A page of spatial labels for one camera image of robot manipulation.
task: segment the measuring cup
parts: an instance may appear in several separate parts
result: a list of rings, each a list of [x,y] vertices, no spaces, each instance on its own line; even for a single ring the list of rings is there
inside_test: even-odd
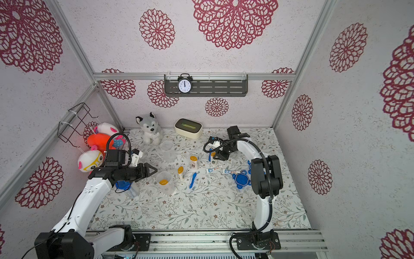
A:
[[[165,159],[165,162],[172,163],[176,160],[176,151],[174,150],[174,143],[171,141],[164,141],[161,143],[160,147],[160,153]]]
[[[176,191],[176,186],[173,183],[173,175],[167,171],[160,172],[156,177],[156,182],[159,189],[166,195],[172,195]]]

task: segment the floral tablecloth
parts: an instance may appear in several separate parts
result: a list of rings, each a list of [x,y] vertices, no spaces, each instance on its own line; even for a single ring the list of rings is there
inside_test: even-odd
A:
[[[241,229],[250,228],[255,216],[256,195],[251,186],[237,189],[230,174],[231,170],[248,169],[246,157],[239,151],[230,154],[227,161],[218,161],[223,167],[208,174],[205,168],[212,167],[208,154],[202,151],[209,136],[227,139],[226,129],[204,129],[203,135],[193,140],[164,129],[164,140],[173,141],[177,159],[165,163],[159,154],[159,146],[144,145],[141,131],[133,129],[129,133],[132,148],[144,152],[140,162],[148,162],[158,172],[169,171],[174,175],[177,192],[166,196],[157,188],[156,174],[138,182],[140,195],[130,199],[125,194],[115,193],[113,188],[100,204],[89,229],[104,230],[111,225],[130,224],[132,229]],[[293,183],[286,161],[272,128],[240,128],[250,134],[253,141],[263,151],[279,157],[282,167],[284,187],[277,196],[273,209],[274,228],[310,228],[305,209]],[[192,172],[189,170],[190,156],[198,157],[200,174],[192,189],[188,188]],[[184,181],[177,175],[180,166],[187,167]]]

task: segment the white plush toy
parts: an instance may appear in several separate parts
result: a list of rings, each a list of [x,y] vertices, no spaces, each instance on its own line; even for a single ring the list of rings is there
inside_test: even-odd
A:
[[[144,118],[137,116],[135,119],[142,129],[144,144],[149,145],[152,139],[152,144],[159,145],[162,139],[162,131],[156,116],[150,112],[149,116]]]
[[[104,155],[93,145],[91,150],[86,151],[78,158],[78,169],[81,172],[90,172],[100,167],[104,161]]]

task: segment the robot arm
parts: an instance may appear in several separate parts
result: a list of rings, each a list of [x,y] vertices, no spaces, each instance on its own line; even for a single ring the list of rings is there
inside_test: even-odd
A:
[[[229,155],[232,152],[240,151],[251,161],[251,184],[254,193],[258,196],[256,216],[253,221],[253,231],[251,232],[251,244],[257,247],[264,247],[263,244],[268,244],[269,240],[274,237],[275,234],[273,233],[273,224],[270,220],[272,214],[271,205],[275,201],[276,195],[279,194],[279,190],[283,188],[282,170],[280,168],[279,158],[276,155],[262,153],[259,148],[251,142],[250,136],[246,133],[240,133],[237,126],[228,128],[227,134],[229,136],[228,140],[210,137],[209,141],[204,146],[204,151],[215,151],[216,154],[213,159],[223,161],[228,160]],[[212,146],[213,150],[207,151],[205,149],[207,145]],[[270,174],[269,179],[266,177],[266,166]]]
[[[213,152],[213,150],[205,150],[207,145],[212,146],[214,149],[221,146],[217,151],[215,151],[216,154],[213,159],[222,161],[228,160],[229,155],[234,151],[242,152],[252,163],[251,181],[254,193],[259,195],[262,199],[269,197],[269,184],[265,177],[265,165],[263,163],[263,158],[260,155],[260,150],[251,142],[251,138],[247,133],[240,133],[237,126],[228,128],[227,134],[229,136],[228,140],[210,137],[209,141],[204,146],[204,151]],[[273,196],[276,196],[279,194],[279,190],[283,188],[282,170],[280,168],[279,158],[276,155],[268,155],[266,153],[262,154],[266,159],[270,171]]]
[[[123,249],[132,247],[133,236],[129,225],[110,227],[109,230],[88,240],[85,239],[85,234],[99,204],[117,181],[137,182],[157,172],[157,169],[148,163],[138,163],[141,157],[142,152],[134,149],[131,155],[132,166],[126,167],[122,166],[122,161],[125,161],[124,150],[107,150],[105,164],[91,172],[85,188],[66,215],[50,232],[40,233],[36,238],[37,257],[95,259],[117,245]]]

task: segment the pink plush toy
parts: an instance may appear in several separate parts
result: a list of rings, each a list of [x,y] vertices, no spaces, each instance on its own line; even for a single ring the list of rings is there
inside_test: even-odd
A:
[[[119,130],[112,124],[109,123],[102,123],[99,124],[98,126],[96,126],[94,128],[95,133],[103,133],[109,136],[112,136],[115,133],[118,133]],[[113,147],[114,148],[118,148],[120,146],[122,146],[125,143],[125,139],[122,136],[117,136],[116,138],[113,139]]]
[[[94,145],[91,150],[80,155],[78,158],[78,169],[81,170],[81,172],[90,172],[101,166],[103,161],[104,155],[98,150],[98,147]]]

